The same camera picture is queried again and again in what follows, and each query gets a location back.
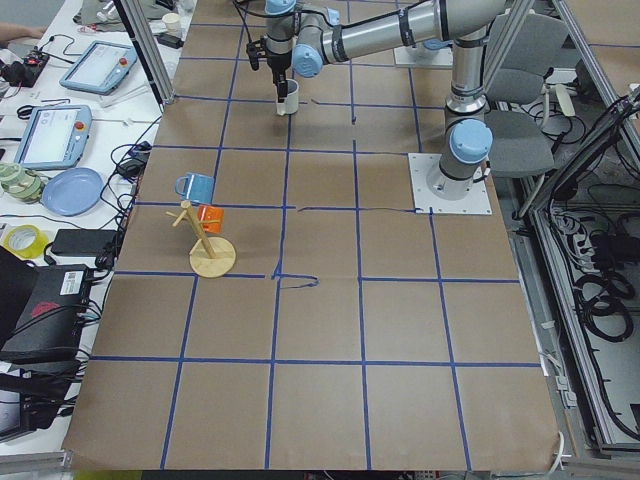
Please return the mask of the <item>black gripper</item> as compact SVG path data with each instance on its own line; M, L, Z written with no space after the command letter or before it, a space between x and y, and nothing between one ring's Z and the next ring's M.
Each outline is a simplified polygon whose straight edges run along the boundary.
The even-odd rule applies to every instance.
M276 92L279 92L279 98L287 97L287 77L286 72L291 67L292 51L285 53L275 53L266 50L267 65L271 69L272 78Z

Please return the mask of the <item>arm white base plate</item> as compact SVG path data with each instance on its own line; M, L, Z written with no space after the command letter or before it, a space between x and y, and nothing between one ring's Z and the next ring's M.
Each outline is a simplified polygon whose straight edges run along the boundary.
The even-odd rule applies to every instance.
M483 172L477 166L467 180L451 180L440 171L440 154L409 153L414 209L422 214L491 215Z
M394 49L395 64L406 68L450 70L453 64L452 49L449 46L431 50L423 46L397 47Z

